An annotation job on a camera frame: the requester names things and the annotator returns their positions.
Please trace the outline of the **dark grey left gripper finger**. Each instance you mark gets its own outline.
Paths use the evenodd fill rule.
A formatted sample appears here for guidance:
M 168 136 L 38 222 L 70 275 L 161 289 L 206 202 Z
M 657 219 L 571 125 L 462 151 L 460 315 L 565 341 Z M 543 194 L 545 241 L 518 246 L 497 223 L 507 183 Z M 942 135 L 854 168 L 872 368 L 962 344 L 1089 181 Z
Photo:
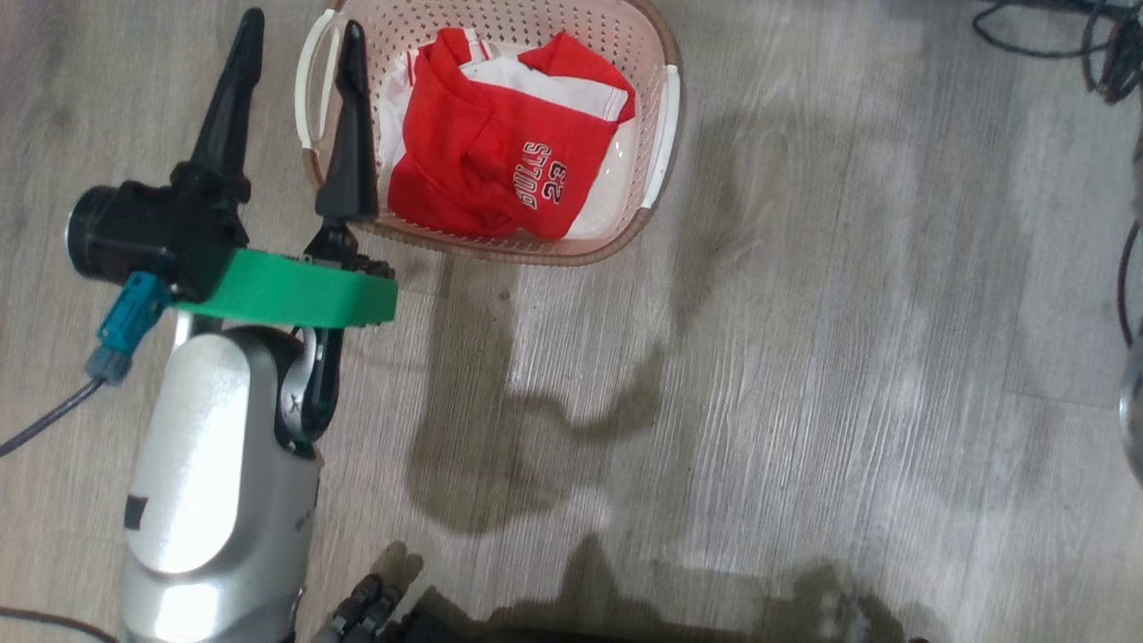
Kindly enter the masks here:
M 262 77 L 264 31 L 262 9 L 242 13 L 195 148 L 171 172 L 175 186 L 193 186 L 238 204 L 250 200 L 251 183 L 245 172 L 246 142 L 253 94 Z
M 315 212 L 326 225 L 368 222 L 379 215 L 367 57 L 363 25 L 350 21 L 335 78 L 342 101 L 338 130 L 330 166 L 315 199 Z

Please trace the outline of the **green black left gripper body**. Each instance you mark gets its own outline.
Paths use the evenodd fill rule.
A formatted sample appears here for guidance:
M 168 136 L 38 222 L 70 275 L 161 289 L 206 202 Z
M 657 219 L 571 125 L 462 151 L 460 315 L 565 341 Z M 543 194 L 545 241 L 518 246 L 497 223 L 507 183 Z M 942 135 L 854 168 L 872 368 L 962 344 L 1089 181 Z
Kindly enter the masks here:
M 385 262 L 359 254 L 347 227 L 377 215 L 375 198 L 333 196 L 321 188 L 322 223 L 301 257 L 237 249 L 203 302 L 174 308 L 195 316 L 261 325 L 345 330 L 395 319 L 397 284 Z

